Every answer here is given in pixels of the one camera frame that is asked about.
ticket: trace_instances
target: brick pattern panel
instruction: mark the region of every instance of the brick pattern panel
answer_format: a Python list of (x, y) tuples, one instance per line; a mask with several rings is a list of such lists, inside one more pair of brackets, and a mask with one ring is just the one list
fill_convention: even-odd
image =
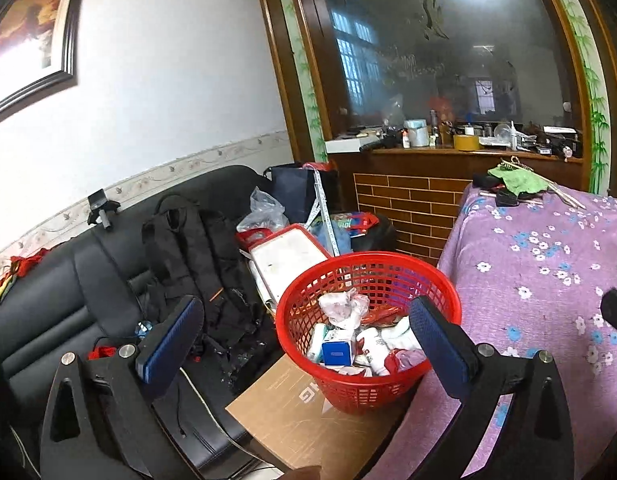
[(436, 266), (470, 181), (357, 173), (354, 178), (359, 208), (395, 225), (397, 250)]

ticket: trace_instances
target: black leather sofa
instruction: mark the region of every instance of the black leather sofa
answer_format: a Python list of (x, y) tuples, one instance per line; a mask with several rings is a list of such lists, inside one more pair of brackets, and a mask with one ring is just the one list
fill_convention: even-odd
[[(160, 197), (177, 193), (237, 222), (250, 211), (250, 194), (271, 183), (245, 166), (210, 171), (143, 200), (114, 216), (114, 230), (98, 225), (53, 249), (18, 282), (0, 305), (0, 424), (16, 429), (34, 462), (48, 391), (65, 352), (86, 358), (96, 342), (131, 336), (143, 319), (152, 279), (141, 225)], [(386, 219), (372, 236), (355, 238), (355, 250), (391, 250), (396, 232)], [(250, 436), (224, 409), (234, 395), (210, 354), (184, 365), (230, 436)], [(207, 478), (224, 478), (249, 462), (211, 420), (181, 375), (154, 403), (163, 425)]]

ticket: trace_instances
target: framed picture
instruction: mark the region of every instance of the framed picture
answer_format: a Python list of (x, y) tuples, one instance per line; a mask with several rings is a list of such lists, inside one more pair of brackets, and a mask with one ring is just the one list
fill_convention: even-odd
[(75, 77), (80, 0), (13, 0), (0, 19), (0, 113)]

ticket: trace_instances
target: tape roll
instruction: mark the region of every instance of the tape roll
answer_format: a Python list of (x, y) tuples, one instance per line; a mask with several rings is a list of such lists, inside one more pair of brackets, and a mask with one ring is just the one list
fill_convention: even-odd
[(455, 149), (460, 152), (476, 152), (479, 150), (479, 137), (473, 135), (456, 135), (453, 137)]

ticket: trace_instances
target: medicine box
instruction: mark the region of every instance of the medicine box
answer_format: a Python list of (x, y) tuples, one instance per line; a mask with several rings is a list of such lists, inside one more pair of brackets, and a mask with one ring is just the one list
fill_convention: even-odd
[(355, 359), (355, 336), (352, 330), (331, 330), (322, 343), (326, 366), (351, 366)]

